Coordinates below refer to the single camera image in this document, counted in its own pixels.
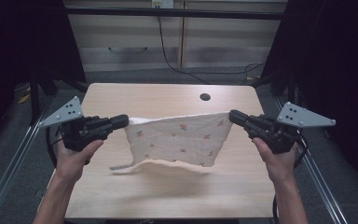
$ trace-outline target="white cloth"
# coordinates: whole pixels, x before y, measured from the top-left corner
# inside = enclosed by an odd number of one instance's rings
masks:
[[[130,118],[124,130],[133,162],[110,169],[132,167],[146,159],[213,166],[231,126],[228,112],[165,119]]]

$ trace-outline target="person's right hand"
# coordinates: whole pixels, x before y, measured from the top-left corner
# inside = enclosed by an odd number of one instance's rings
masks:
[[[293,144],[289,152],[275,155],[262,139],[254,138],[252,142],[257,147],[261,159],[266,163],[269,179],[273,183],[295,178],[294,165],[297,143]]]

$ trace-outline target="metal plate with holes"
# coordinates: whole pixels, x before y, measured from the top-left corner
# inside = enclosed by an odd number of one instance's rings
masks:
[[[278,116],[278,122],[298,128],[334,126],[336,121],[313,113],[306,108],[293,105],[290,102],[284,104]]]
[[[62,123],[73,119],[78,119],[83,116],[81,110],[80,100],[75,96],[68,103],[63,105],[60,109],[50,115],[48,118],[39,122],[39,128],[48,127],[56,123]]]

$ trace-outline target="aluminum rail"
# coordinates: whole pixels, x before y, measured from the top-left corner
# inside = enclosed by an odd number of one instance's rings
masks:
[[[106,16],[154,16],[154,17],[192,17],[280,21],[283,19],[307,18],[307,15],[288,15],[279,12],[218,11],[145,7],[16,7],[35,13],[54,12],[72,15]]]
[[[21,168],[22,162],[24,161],[25,156],[27,155],[28,150],[31,147],[31,144],[34,141],[34,138],[36,137],[36,135],[39,131],[38,123],[40,120],[42,120],[42,118],[48,111],[48,108],[50,107],[52,101],[53,101],[53,97],[51,96],[48,98],[47,104],[44,107],[38,120],[34,123],[33,126],[29,127],[27,133],[25,134],[24,138],[22,139],[22,141],[20,143],[20,146],[17,149],[16,154],[14,155],[13,159],[11,160],[4,175],[0,179],[0,207],[7,195],[17,173],[19,172],[19,170]]]

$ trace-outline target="table surface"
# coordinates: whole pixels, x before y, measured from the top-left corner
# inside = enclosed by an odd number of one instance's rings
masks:
[[[202,101],[208,93],[211,100]],[[165,118],[238,109],[262,114],[255,89],[239,86],[92,84],[82,104],[85,116]],[[215,218],[271,217],[274,195],[265,163],[233,125],[212,167],[184,162],[132,162],[124,130],[113,131],[84,169],[66,217]]]

